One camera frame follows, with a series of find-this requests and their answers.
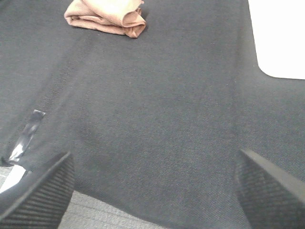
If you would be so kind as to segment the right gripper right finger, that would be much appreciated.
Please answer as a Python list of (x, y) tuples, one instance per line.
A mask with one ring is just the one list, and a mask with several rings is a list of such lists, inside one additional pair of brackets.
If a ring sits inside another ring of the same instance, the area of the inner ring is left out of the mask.
[(235, 192), (253, 229), (303, 229), (305, 184), (251, 150), (239, 150)]

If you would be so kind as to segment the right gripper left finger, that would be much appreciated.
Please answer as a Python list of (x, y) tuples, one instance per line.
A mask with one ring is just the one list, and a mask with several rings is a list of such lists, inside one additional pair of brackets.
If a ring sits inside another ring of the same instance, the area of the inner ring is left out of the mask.
[(0, 195), (2, 229), (56, 229), (74, 191), (70, 152), (60, 153)]

